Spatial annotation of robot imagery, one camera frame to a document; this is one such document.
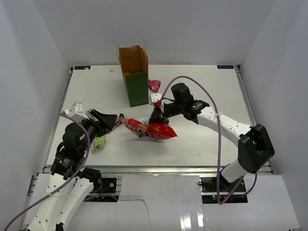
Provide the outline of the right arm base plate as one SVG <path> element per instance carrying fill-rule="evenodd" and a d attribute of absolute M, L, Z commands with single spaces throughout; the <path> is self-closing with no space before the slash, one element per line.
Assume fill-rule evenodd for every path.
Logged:
<path fill-rule="evenodd" d="M 239 180 L 227 185 L 224 184 L 223 180 L 220 180 L 219 186 L 219 198 L 222 202 L 227 198 L 227 195 L 235 187 L 236 183 Z M 203 204 L 218 204 L 217 197 L 217 178 L 216 177 L 203 177 L 200 178 L 200 181 L 197 183 L 201 188 L 202 202 Z M 247 196 L 242 196 L 246 192 L 246 186 L 242 180 L 239 186 L 236 188 L 233 195 L 226 201 L 229 204 L 242 204 L 248 203 Z"/>

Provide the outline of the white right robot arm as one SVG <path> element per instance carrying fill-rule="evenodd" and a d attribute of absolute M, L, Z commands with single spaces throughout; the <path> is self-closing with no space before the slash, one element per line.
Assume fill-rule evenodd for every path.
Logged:
<path fill-rule="evenodd" d="M 162 103 L 163 98 L 158 93 L 150 95 L 154 106 L 150 123 L 164 123 L 170 117 L 183 115 L 187 120 L 217 132 L 238 148 L 237 159 L 219 174 L 217 185 L 221 191 L 230 191 L 236 180 L 247 173 L 257 173 L 274 156 L 274 147 L 263 125 L 251 126 L 218 114 L 210 104 L 194 99 L 184 83 L 173 85 L 171 91 L 174 98 L 170 103 Z"/>

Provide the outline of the large red candy bag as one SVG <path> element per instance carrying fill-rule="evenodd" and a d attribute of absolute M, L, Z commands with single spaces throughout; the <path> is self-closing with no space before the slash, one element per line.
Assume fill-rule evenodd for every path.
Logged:
<path fill-rule="evenodd" d="M 125 127 L 139 138 L 168 140 L 177 137 L 176 132 L 169 124 L 149 123 L 149 117 L 125 119 Z"/>

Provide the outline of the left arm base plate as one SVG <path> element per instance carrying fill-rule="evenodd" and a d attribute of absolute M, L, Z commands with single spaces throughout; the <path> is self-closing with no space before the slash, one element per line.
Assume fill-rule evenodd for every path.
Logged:
<path fill-rule="evenodd" d="M 115 193 L 116 186 L 116 178 L 100 178 L 94 183 L 94 189 L 91 191 L 91 193 Z"/>

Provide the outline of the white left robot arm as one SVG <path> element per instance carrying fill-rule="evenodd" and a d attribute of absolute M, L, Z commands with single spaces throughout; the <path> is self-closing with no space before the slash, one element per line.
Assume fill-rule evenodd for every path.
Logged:
<path fill-rule="evenodd" d="M 117 115 L 102 114 L 91 109 L 82 112 L 62 112 L 71 120 L 65 127 L 51 166 L 45 196 L 34 205 L 39 209 L 28 225 L 28 231 L 64 231 L 73 215 L 91 192 L 102 187 L 99 170 L 85 167 L 95 138 L 112 130 Z"/>

